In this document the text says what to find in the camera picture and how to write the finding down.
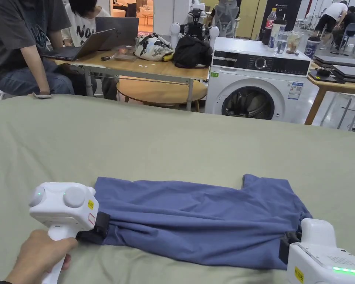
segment washing machine control panel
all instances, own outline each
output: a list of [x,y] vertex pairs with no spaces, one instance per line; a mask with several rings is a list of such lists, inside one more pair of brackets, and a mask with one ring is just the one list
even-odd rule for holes
[[310,61],[215,51],[213,65],[307,76]]

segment black hair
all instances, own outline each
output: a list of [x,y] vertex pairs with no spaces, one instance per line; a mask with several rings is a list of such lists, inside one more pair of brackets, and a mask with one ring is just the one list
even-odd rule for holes
[[97,0],[68,0],[74,14],[86,17],[89,12],[95,11]]
[[348,7],[348,10],[349,10],[351,13],[355,13],[355,6],[349,6],[349,7]]

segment smartphone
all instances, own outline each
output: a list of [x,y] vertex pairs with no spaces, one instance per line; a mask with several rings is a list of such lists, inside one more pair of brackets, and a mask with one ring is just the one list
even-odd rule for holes
[[33,92],[33,95],[36,98],[52,98],[53,97],[49,92],[39,92],[39,94],[36,94]]

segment patterned bag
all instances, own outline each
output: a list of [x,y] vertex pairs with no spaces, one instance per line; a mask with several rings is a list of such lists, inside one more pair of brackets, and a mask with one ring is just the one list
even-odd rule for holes
[[159,34],[141,35],[135,39],[134,54],[149,61],[162,61],[163,57],[174,52],[171,44]]

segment green led strip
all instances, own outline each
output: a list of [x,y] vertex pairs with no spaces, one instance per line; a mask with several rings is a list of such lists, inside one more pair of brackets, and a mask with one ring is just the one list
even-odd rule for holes
[[355,269],[340,268],[340,267],[333,267],[333,269],[336,271],[349,272],[355,274]]

